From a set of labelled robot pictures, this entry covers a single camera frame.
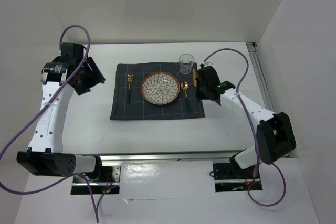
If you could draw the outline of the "gold knife green handle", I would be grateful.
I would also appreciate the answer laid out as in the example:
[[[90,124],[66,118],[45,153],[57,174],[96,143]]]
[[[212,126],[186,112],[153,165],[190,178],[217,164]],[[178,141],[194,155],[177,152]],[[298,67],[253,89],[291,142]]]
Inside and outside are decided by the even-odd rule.
[[[196,73],[196,69],[193,69],[192,75],[193,75],[193,85],[195,87],[197,87],[197,73]]]

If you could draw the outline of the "gold spoon green handle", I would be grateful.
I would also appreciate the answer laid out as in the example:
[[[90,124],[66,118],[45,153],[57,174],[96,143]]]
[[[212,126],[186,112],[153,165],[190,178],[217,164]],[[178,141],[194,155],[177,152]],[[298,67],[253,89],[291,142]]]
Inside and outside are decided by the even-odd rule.
[[[188,95],[187,95],[187,90],[188,90],[188,83],[187,83],[187,81],[182,81],[181,82],[181,88],[184,90],[184,93],[185,93],[185,102],[186,102],[187,111],[191,112],[191,105],[190,105],[190,101],[189,101]]]

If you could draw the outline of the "clear drinking glass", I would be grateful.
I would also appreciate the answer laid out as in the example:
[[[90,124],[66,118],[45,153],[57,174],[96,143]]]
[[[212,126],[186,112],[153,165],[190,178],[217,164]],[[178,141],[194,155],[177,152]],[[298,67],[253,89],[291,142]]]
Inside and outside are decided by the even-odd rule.
[[[194,66],[194,57],[190,54],[182,54],[179,57],[180,72],[182,74],[189,74]]]

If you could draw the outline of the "gold fork green handle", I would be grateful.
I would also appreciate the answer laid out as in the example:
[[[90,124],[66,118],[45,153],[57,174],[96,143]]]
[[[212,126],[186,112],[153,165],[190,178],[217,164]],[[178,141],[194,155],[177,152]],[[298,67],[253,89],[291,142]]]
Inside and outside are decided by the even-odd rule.
[[[127,104],[130,103],[131,100],[131,83],[133,81],[133,72],[128,73],[128,89],[127,89],[127,99],[126,102]]]

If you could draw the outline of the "floral plate orange rim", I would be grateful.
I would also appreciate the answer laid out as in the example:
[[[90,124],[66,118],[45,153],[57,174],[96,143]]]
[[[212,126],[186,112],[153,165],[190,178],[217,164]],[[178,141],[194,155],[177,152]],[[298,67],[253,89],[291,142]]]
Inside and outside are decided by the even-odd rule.
[[[143,98],[154,105],[166,105],[179,95],[178,79],[167,72],[154,72],[145,77],[140,86]]]

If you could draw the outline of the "dark grey checked cloth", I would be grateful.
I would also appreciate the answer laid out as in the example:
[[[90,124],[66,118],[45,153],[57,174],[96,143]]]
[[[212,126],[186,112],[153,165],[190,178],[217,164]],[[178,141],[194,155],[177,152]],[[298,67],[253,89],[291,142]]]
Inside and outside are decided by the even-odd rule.
[[[182,120],[205,117],[193,74],[175,62],[118,64],[111,120]]]

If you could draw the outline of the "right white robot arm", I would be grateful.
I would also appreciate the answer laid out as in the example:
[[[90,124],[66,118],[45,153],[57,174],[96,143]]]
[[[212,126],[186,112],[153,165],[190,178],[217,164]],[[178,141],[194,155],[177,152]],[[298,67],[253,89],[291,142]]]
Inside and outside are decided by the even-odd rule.
[[[263,108],[238,92],[229,81],[221,82],[214,67],[201,65],[196,71],[196,97],[211,100],[246,117],[252,128],[254,145],[230,158],[229,172],[235,178],[242,177],[247,168],[258,162],[267,165],[296,149],[297,144],[289,116]]]

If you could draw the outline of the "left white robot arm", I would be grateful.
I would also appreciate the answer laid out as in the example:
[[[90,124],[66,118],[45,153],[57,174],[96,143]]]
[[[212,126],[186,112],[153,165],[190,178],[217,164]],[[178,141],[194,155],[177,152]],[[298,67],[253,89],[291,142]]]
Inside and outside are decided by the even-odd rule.
[[[27,151],[19,151],[16,160],[36,176],[70,177],[84,173],[91,181],[103,177],[101,159],[63,152],[63,130],[70,98],[74,93],[90,92],[105,78],[91,57],[84,56],[85,46],[65,42],[61,55],[45,64],[41,71],[43,114]]]

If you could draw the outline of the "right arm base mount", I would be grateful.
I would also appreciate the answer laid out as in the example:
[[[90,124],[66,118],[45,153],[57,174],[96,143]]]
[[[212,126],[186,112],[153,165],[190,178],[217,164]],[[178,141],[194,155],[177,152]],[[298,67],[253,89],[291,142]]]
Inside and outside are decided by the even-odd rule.
[[[260,176],[253,177],[254,168],[234,170],[230,163],[213,163],[209,175],[214,179],[217,193],[247,191],[250,185],[251,190],[263,190]]]

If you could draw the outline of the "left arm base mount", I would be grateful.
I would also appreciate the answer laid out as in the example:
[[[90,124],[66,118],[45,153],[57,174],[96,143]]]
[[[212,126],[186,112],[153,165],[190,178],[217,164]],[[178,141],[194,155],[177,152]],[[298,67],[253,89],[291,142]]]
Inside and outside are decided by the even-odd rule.
[[[103,193],[117,195],[120,192],[121,165],[103,166],[102,173],[99,176],[88,176],[88,180],[93,195],[102,195]],[[75,176],[72,181],[71,195],[89,195],[89,188],[86,181]]]

